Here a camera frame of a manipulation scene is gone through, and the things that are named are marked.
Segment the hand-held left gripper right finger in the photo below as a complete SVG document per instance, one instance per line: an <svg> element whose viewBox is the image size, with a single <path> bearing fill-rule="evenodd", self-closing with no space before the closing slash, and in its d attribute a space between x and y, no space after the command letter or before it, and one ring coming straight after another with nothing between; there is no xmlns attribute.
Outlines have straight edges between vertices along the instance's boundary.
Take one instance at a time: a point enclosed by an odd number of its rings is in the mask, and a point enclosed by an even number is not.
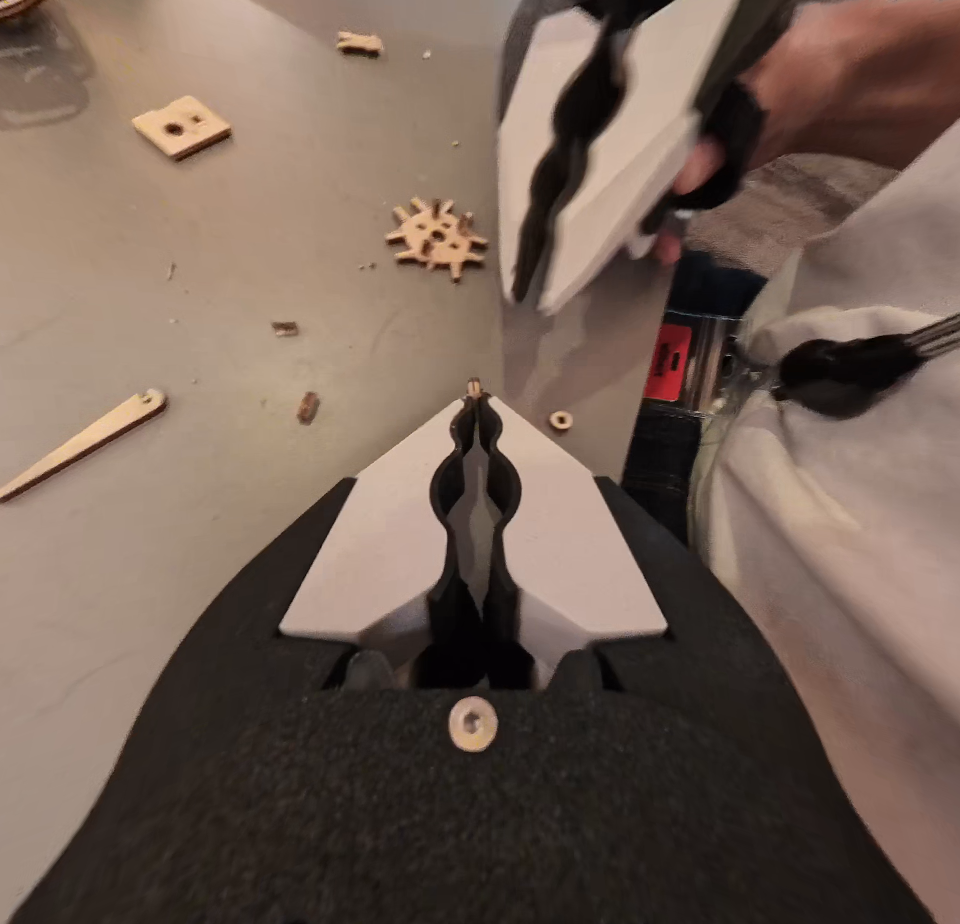
<svg viewBox="0 0 960 924"><path fill-rule="evenodd" d="M555 670L571 651L659 638L667 620L594 474L505 402L484 395L478 428L500 511L491 561L506 578L507 634Z"/></svg>

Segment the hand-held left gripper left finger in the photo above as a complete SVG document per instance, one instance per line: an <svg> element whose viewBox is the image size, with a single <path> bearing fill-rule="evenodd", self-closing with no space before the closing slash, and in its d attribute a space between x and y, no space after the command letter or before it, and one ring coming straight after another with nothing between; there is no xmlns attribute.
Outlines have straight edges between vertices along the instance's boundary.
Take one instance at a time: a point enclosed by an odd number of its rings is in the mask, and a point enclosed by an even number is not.
<svg viewBox="0 0 960 924"><path fill-rule="evenodd" d="M376 651L421 685L476 683L476 604L450 521L475 430L474 402L456 400L345 482L284 637Z"/></svg>

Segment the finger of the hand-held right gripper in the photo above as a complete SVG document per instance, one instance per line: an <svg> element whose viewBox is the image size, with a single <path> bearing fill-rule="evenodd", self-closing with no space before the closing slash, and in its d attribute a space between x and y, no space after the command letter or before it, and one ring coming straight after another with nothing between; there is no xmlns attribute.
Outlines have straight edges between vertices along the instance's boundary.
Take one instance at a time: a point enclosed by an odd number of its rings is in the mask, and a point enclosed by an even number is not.
<svg viewBox="0 0 960 924"><path fill-rule="evenodd" d="M582 183L554 223L539 313L558 313L618 252L649 253L653 214L698 139L696 94L741 1L675 0L631 31L622 101L590 143Z"/></svg>
<svg viewBox="0 0 960 924"><path fill-rule="evenodd" d="M544 289L558 218L622 104L619 31L612 16L567 9L536 24L519 64L497 135L500 275L511 304Z"/></svg>

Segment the grey desk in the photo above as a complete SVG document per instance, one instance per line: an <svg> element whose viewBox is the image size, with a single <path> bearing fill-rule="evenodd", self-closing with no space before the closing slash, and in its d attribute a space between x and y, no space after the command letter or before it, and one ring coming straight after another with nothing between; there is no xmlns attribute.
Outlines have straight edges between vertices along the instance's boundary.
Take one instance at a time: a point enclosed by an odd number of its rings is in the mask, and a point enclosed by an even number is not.
<svg viewBox="0 0 960 924"><path fill-rule="evenodd" d="M502 324L519 2L47 0L2 25L2 482L130 395L169 399L2 505L2 920L213 597L469 378L537 426L569 411L561 443L621 476L663 281L620 261L560 315ZM382 55L339 52L340 30ZM185 96L232 135L175 162L132 120ZM397 263L412 197L472 212L484 265Z"/></svg>

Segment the person's right hand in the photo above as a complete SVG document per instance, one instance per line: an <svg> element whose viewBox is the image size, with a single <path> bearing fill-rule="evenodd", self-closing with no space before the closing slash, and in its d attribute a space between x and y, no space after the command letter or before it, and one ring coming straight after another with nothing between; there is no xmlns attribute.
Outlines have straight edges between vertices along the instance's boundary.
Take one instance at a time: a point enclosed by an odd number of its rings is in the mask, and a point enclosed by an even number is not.
<svg viewBox="0 0 960 924"><path fill-rule="evenodd" d="M760 110L744 173L793 153L904 168L930 145L922 81L908 51L924 5L937 0L847 0L804 7L736 82Z"/></svg>

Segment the person's dark pants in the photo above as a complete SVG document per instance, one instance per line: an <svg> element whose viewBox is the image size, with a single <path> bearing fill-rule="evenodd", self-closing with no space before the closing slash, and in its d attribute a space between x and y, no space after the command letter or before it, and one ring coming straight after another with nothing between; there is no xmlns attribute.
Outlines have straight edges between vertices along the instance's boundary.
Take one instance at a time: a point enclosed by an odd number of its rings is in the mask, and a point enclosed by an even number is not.
<svg viewBox="0 0 960 924"><path fill-rule="evenodd" d="M686 250L674 269L667 312L742 321L766 279ZM622 488L683 544L689 540L690 483L711 417L698 418L641 400L621 478Z"/></svg>

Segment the wooden gear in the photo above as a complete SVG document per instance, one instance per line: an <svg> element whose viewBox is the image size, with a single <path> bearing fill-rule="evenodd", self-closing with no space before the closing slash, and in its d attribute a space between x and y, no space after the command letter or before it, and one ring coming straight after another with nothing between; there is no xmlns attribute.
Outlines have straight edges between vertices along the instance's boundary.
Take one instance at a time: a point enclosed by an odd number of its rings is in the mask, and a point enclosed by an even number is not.
<svg viewBox="0 0 960 924"><path fill-rule="evenodd" d="M461 282L465 268L484 265L489 242L476 233L473 213L457 212L453 200L412 197L408 207L395 207L392 216L395 227L385 242L396 248L397 263L445 269L453 283Z"/></svg>

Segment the silver pack with red label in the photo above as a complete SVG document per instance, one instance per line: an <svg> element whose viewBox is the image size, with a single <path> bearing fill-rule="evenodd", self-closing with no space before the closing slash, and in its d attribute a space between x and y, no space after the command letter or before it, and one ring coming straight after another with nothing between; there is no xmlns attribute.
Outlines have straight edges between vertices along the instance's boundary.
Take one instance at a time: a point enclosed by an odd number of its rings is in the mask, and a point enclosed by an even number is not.
<svg viewBox="0 0 960 924"><path fill-rule="evenodd" d="M747 371L738 354L742 321L667 312L654 341L643 402L707 418L720 412Z"/></svg>

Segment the person's white shirt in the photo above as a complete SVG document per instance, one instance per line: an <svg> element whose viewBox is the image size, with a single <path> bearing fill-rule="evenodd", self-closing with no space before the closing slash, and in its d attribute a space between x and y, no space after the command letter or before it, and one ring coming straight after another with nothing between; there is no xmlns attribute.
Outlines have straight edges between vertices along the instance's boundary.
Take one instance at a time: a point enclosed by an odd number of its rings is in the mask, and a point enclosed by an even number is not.
<svg viewBox="0 0 960 924"><path fill-rule="evenodd" d="M789 258L752 363L958 311L959 133ZM834 421L759 388L713 430L696 543L786 665L848 796L938 922L958 922L958 352Z"/></svg>

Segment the wooden wedge piece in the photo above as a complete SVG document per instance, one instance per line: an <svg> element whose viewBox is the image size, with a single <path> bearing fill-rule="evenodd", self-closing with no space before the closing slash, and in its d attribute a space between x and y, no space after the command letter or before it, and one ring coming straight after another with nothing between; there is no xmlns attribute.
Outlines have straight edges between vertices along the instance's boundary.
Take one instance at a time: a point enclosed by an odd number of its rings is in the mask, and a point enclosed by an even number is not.
<svg viewBox="0 0 960 924"><path fill-rule="evenodd" d="M169 399L150 388L121 402L1 487L6 503L162 413Z"/></svg>

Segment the square wooden piece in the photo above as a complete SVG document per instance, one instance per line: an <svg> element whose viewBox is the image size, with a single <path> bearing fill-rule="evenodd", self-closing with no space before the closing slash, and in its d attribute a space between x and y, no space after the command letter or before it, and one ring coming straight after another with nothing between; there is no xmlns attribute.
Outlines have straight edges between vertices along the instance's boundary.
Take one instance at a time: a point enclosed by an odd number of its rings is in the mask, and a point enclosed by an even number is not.
<svg viewBox="0 0 960 924"><path fill-rule="evenodd" d="M233 134L233 127L221 115L189 95L161 109L140 114L131 124L141 137L175 162L192 157Z"/></svg>

